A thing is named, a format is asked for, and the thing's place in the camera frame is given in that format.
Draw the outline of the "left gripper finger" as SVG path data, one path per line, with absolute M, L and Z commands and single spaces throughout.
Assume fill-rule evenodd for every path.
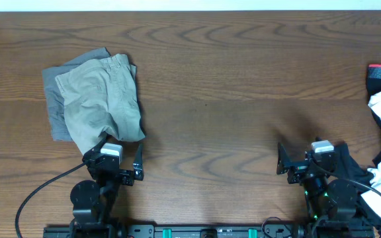
M 107 142 L 108 135 L 106 135 L 96 146 L 93 148 L 93 152 L 99 153 L 103 145 Z
M 133 162 L 134 168 L 134 180 L 144 179 L 144 168 L 143 168 L 143 144 L 140 143 L 135 154 L 135 159 Z

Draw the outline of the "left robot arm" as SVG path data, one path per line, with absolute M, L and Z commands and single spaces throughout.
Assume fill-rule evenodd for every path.
M 110 216 L 122 186 L 133 186 L 144 179 L 143 145 L 137 147 L 133 169 L 122 169 L 123 147 L 102 139 L 88 150 L 82 162 L 91 180 L 77 183 L 71 190 L 74 220 L 71 237 L 127 237 L 125 225 Z

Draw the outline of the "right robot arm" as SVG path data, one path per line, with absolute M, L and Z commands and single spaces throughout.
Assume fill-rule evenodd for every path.
M 358 191 L 349 176 L 343 175 L 345 157 L 341 145 L 334 146 L 319 138 L 306 151 L 304 159 L 290 158 L 278 143 L 276 173 L 286 174 L 288 184 L 304 189 L 308 220 L 305 223 L 282 223 L 276 237 L 355 237 L 364 235 L 359 218 Z

